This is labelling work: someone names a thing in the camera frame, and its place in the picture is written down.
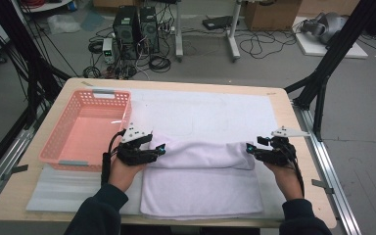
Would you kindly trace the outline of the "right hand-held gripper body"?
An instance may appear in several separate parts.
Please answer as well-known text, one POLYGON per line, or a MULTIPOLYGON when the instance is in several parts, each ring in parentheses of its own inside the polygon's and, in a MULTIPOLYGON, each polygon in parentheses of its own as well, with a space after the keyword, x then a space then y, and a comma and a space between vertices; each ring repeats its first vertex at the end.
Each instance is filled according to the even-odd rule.
POLYGON ((297 129, 282 126, 271 132, 271 150, 264 150, 258 160, 272 165, 287 165, 294 161, 296 156, 295 147, 289 142, 290 137, 306 137, 309 133, 297 129))

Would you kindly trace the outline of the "pink plastic basket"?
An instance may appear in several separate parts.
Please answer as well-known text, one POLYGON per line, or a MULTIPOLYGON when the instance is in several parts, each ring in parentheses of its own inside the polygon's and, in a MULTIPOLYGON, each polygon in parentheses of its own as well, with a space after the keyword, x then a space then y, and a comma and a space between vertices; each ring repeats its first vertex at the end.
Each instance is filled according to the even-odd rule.
POLYGON ((127 128, 131 93, 77 89, 70 95, 39 160, 60 170, 100 171, 115 134, 127 128))

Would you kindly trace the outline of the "lilac printed towel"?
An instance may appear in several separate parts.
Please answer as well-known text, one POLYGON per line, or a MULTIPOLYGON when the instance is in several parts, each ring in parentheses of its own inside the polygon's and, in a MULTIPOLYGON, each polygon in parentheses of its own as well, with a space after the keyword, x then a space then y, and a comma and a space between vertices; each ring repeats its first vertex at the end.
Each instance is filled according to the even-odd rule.
POLYGON ((245 216, 263 211, 255 160, 247 143, 156 135, 165 154, 143 172, 140 211, 159 219, 245 216))

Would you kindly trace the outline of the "person's left hand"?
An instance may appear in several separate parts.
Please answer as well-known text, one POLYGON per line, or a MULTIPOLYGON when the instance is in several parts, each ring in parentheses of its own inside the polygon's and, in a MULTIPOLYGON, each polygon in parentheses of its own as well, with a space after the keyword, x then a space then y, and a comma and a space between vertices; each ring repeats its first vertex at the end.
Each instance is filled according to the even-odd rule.
POLYGON ((120 159, 114 159, 108 182, 122 192, 125 192, 131 186, 136 174, 145 167, 144 164, 126 165, 120 159))

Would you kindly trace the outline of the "person's right hand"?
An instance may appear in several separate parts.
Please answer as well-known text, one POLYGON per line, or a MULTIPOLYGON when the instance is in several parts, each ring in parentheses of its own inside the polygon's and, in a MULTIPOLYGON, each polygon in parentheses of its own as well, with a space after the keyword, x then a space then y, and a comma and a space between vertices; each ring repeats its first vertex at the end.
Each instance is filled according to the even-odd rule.
POLYGON ((287 201, 304 197, 298 176, 291 166, 274 164, 265 164, 265 166, 273 172, 276 184, 287 201))

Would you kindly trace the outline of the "grey bench power supply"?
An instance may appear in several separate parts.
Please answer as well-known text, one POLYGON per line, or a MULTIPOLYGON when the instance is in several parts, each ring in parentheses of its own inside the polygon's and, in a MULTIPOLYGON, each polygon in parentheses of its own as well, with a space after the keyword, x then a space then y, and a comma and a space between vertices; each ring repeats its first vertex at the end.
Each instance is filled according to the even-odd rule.
POLYGON ((102 52, 104 55, 105 63, 111 65, 115 61, 114 51, 113 51, 113 39, 104 38, 102 52))

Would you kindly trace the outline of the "white floor board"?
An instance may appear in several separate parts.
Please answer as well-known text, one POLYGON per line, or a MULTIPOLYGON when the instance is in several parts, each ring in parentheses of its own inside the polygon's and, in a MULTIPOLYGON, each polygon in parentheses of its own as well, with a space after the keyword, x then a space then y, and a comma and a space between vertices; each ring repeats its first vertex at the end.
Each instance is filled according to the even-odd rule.
MULTIPOLYGON (((323 57, 326 52, 326 46, 310 33, 301 32, 301 26, 306 17, 296 17, 293 23, 292 31, 295 33, 298 44, 306 56, 323 57)), ((355 43, 346 54, 346 59, 366 59, 367 53, 355 43)))

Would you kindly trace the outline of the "white metal stand leg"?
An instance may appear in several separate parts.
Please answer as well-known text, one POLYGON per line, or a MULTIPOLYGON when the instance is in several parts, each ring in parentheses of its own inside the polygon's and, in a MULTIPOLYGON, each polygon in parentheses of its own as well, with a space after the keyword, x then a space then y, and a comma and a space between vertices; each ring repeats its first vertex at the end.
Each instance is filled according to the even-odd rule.
POLYGON ((182 42, 182 31, 181 31, 181 14, 180 14, 180 3, 181 0, 176 0, 176 24, 175 24, 175 56, 177 62, 182 62, 183 58, 183 42, 182 42))
POLYGON ((232 23, 230 29, 226 32, 226 38, 232 53, 232 62, 236 62, 240 58, 240 52, 235 39, 235 31, 237 28, 237 22, 239 20, 241 4, 242 0, 235 0, 232 23))

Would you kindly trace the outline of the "white power strip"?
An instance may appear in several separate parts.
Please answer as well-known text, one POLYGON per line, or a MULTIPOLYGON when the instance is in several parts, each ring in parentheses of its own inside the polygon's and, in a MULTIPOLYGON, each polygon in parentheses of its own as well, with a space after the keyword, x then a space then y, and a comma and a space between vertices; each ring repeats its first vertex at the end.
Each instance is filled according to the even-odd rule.
POLYGON ((170 23, 160 23, 158 26, 158 30, 165 33, 173 34, 175 32, 175 27, 170 23))

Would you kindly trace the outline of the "cardboard box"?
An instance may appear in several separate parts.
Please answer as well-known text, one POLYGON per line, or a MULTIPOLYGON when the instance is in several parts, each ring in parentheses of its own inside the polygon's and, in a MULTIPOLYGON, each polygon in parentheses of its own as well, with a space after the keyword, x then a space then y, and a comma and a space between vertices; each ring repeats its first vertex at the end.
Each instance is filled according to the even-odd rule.
POLYGON ((265 0, 249 2, 245 24, 250 31, 289 30, 303 0, 265 0))

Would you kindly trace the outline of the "teal sheet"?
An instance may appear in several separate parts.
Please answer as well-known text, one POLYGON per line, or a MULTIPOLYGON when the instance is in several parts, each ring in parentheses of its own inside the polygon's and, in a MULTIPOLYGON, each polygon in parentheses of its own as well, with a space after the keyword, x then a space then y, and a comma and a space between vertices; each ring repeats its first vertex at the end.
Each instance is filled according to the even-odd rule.
POLYGON ((94 31, 103 24, 104 18, 97 12, 88 12, 80 27, 85 31, 94 31))

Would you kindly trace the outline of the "grey headset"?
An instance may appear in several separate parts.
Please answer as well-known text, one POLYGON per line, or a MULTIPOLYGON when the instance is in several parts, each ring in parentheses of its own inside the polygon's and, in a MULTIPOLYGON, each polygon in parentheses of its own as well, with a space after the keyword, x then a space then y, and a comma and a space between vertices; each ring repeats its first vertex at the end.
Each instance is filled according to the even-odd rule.
POLYGON ((346 22, 347 19, 337 13, 320 13, 314 19, 304 20, 301 32, 308 32, 321 43, 327 44, 346 22))

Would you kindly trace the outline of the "clear plastic bag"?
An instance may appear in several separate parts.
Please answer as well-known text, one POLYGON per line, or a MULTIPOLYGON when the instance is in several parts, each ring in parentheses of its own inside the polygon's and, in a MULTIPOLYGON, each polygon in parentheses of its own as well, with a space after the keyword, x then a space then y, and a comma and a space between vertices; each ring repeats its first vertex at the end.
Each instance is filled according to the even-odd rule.
POLYGON ((54 15, 47 19, 52 34, 73 33, 80 31, 79 23, 69 15, 54 15))

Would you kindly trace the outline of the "aluminium rail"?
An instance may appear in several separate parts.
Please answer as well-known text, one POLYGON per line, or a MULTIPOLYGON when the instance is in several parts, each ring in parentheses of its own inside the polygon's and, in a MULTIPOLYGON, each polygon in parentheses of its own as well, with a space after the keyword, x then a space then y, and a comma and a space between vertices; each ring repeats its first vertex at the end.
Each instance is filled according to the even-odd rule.
POLYGON ((22 129, 17 135, 13 135, 0 147, 0 188, 8 181, 3 181, 1 176, 12 167, 19 165, 33 136, 34 132, 32 130, 22 129))
POLYGON ((312 114, 295 105, 293 105, 293 110, 300 127, 309 134, 308 146, 313 151, 315 165, 322 178, 322 188, 332 205, 335 220, 345 235, 362 235, 326 146, 312 130, 314 124, 312 114))

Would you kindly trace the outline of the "black metal frame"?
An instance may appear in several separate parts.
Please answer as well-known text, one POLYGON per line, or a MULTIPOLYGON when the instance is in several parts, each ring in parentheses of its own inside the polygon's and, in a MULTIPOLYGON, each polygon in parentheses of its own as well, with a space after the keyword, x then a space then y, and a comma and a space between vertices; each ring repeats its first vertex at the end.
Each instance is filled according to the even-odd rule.
POLYGON ((62 84, 70 75, 55 68, 39 52, 11 0, 0 0, 0 25, 8 35, 21 60, 12 55, 11 49, 0 36, 0 46, 6 51, 20 78, 27 83, 25 124, 32 125, 38 120, 37 112, 41 104, 53 104, 61 92, 62 84))
POLYGON ((375 16, 376 0, 359 0, 316 69, 306 78, 285 88, 287 93, 302 88, 300 95, 293 100, 293 104, 301 110, 308 111, 312 101, 316 100, 312 132, 318 141, 322 141, 321 126, 328 80, 375 16))

